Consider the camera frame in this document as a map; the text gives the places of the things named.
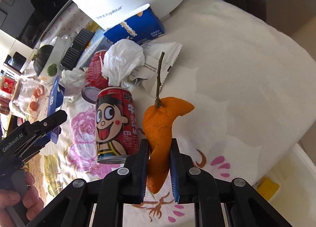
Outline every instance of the silver screw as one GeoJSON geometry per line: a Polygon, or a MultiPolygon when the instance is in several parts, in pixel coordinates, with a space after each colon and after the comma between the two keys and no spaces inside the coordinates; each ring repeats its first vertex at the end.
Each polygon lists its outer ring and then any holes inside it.
{"type": "Polygon", "coordinates": [[[119,175],[127,175],[129,172],[130,171],[127,168],[125,168],[125,167],[122,167],[122,168],[118,169],[118,174],[119,175]]]}
{"type": "Polygon", "coordinates": [[[241,179],[241,178],[237,178],[234,181],[234,184],[238,187],[244,187],[246,185],[245,180],[241,179]]]}
{"type": "Polygon", "coordinates": [[[83,180],[75,180],[72,183],[72,186],[74,186],[75,188],[80,188],[84,185],[84,181],[83,180]]]}
{"type": "Polygon", "coordinates": [[[190,168],[189,173],[192,175],[199,175],[201,173],[201,170],[197,167],[192,167],[190,168]]]}

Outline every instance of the brown floor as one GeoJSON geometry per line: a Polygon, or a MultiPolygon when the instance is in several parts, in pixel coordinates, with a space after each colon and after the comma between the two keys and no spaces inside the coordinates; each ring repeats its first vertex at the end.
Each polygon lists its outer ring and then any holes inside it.
{"type": "MultiPolygon", "coordinates": [[[[267,0],[267,23],[292,37],[316,60],[316,0],[267,0]]],[[[316,122],[299,144],[316,165],[316,122]]]]}

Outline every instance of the human hand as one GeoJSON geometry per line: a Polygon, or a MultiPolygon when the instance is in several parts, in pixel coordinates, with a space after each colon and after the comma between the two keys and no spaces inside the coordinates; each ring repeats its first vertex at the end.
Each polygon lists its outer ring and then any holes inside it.
{"type": "MultiPolygon", "coordinates": [[[[25,173],[26,183],[29,185],[25,196],[22,198],[23,205],[27,208],[26,217],[31,221],[44,208],[44,202],[39,198],[37,189],[32,186],[34,177],[31,173],[25,173]]],[[[15,227],[9,214],[5,210],[7,206],[15,205],[20,201],[18,192],[0,189],[0,226],[15,227]]]]}

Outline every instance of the crumpled tissue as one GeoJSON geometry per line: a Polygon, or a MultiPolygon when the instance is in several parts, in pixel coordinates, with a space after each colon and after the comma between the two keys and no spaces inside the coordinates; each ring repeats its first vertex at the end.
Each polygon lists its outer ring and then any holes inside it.
{"type": "Polygon", "coordinates": [[[86,73],[79,68],[63,70],[60,83],[65,87],[64,96],[69,97],[80,94],[84,87],[85,80],[86,73]]]}
{"type": "Polygon", "coordinates": [[[105,53],[102,76],[109,78],[109,86],[119,86],[135,67],[144,64],[144,49],[131,40],[122,39],[105,53]]]}

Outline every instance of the green lid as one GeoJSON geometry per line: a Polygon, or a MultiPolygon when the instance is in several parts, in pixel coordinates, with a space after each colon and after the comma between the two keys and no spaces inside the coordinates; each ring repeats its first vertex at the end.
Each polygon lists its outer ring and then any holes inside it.
{"type": "Polygon", "coordinates": [[[50,77],[53,77],[57,74],[57,65],[51,64],[48,68],[47,68],[47,75],[49,75],[50,77]]]}

